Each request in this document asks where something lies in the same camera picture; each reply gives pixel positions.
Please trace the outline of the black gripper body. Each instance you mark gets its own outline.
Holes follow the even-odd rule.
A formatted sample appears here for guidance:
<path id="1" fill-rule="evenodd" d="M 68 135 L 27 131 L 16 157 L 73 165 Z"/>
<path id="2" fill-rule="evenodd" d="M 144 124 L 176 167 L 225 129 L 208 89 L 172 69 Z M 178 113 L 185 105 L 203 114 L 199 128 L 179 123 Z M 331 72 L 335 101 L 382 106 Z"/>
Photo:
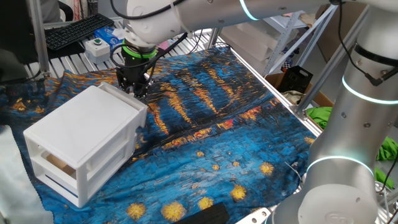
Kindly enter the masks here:
<path id="1" fill-rule="evenodd" d="M 143 86 L 152 80 L 155 61 L 152 58 L 145 58 L 144 55 L 138 57 L 129 54 L 122 54 L 124 64 L 116 68 L 116 76 L 124 77 L 129 81 L 130 88 L 135 85 Z"/>

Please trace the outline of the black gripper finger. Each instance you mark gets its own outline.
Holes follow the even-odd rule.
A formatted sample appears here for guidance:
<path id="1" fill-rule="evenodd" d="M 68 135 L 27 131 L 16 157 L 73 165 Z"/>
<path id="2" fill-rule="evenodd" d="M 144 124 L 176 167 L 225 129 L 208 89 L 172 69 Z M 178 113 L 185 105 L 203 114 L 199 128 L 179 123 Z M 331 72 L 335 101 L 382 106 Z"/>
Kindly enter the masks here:
<path id="1" fill-rule="evenodd" d="M 120 88 L 125 92 L 125 93 L 130 93 L 130 84 L 129 81 L 124 78 L 124 77 L 119 77 L 118 78 L 118 83 Z"/>
<path id="2" fill-rule="evenodd" d="M 135 85 L 133 87 L 133 94 L 136 98 L 142 98 L 145 97 L 148 94 L 149 89 L 153 85 L 153 81 L 150 81 L 148 84 L 139 86 Z"/>

